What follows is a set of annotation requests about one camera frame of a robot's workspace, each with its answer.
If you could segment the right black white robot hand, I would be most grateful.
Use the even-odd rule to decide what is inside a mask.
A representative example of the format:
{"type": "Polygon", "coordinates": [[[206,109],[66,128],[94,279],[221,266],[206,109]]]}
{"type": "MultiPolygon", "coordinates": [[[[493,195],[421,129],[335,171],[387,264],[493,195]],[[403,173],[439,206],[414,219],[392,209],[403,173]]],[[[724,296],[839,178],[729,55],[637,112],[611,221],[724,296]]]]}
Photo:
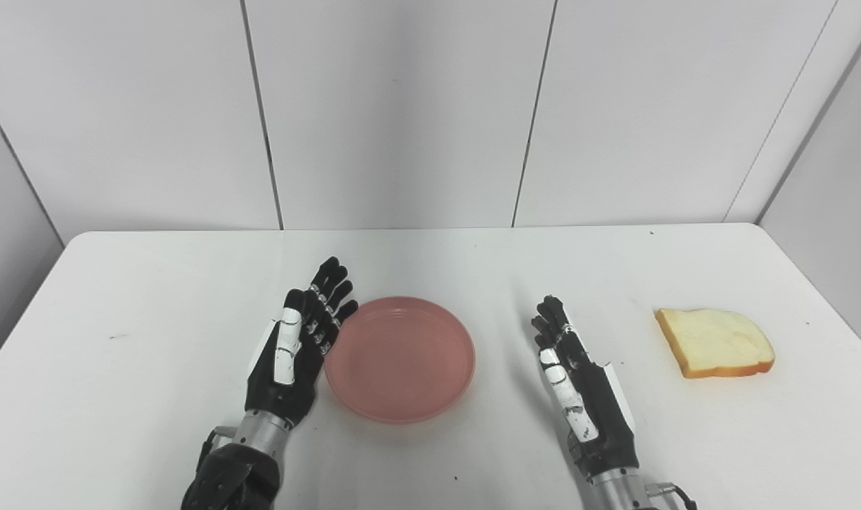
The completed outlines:
{"type": "Polygon", "coordinates": [[[634,427],[610,364],[589,356],[563,301],[547,295],[531,325],[538,361],[570,427],[570,455],[583,477],[638,469],[634,427]]]}

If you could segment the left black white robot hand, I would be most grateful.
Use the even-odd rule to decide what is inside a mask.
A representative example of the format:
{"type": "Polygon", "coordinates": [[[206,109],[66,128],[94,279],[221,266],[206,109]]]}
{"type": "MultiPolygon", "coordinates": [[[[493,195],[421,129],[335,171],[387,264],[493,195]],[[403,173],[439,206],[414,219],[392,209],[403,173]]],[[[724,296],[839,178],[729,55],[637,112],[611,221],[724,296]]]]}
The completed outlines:
{"type": "Polygon", "coordinates": [[[286,294],[278,323],[247,378],[244,409],[267,412],[292,430],[310,413],[327,354],[346,320],[359,308],[348,268],[329,257],[307,288],[286,294]]]}

